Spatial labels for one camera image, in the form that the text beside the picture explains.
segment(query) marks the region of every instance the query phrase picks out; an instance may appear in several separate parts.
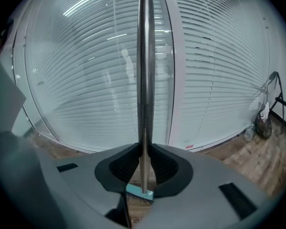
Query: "vertical pole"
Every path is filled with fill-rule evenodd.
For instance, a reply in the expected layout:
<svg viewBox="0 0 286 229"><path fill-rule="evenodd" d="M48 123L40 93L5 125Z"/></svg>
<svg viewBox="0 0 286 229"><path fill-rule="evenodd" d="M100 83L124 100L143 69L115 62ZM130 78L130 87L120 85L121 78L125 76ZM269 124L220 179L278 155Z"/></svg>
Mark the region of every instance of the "vertical pole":
<svg viewBox="0 0 286 229"><path fill-rule="evenodd" d="M155 88L155 35L153 0L139 1L137 38L137 105L138 136L142 147L140 157L141 188L147 192L150 158L148 149L153 139Z"/></svg>

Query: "water bottle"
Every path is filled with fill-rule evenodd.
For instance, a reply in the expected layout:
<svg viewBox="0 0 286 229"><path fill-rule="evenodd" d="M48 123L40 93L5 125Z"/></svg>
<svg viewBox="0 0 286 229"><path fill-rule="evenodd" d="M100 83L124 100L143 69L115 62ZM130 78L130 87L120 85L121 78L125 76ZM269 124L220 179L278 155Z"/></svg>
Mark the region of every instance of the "water bottle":
<svg viewBox="0 0 286 229"><path fill-rule="evenodd" d="M253 136L254 136L254 126L251 125L246 129L244 138L247 142L249 142L253 139Z"/></svg>

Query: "floor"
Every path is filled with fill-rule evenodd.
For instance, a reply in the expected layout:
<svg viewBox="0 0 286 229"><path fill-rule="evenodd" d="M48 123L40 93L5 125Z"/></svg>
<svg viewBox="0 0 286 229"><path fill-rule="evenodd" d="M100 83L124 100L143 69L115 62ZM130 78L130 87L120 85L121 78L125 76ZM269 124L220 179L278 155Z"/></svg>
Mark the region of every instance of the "floor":
<svg viewBox="0 0 286 229"><path fill-rule="evenodd" d="M200 151L223 161L229 167L237 170L269 196L275 196L286 187L286 128L281 133L281 124L272 117L272 135L268 140L255 135L253 140L246 142L243 134L238 135L222 144ZM85 155L79 151L53 143L37 132L30 139L36 147L45 148L53 158L65 158ZM131 184L140 186L140 170L135 171ZM156 187L153 169L150 169L148 189ZM127 194L129 215L133 227L149 211L152 202Z"/></svg>

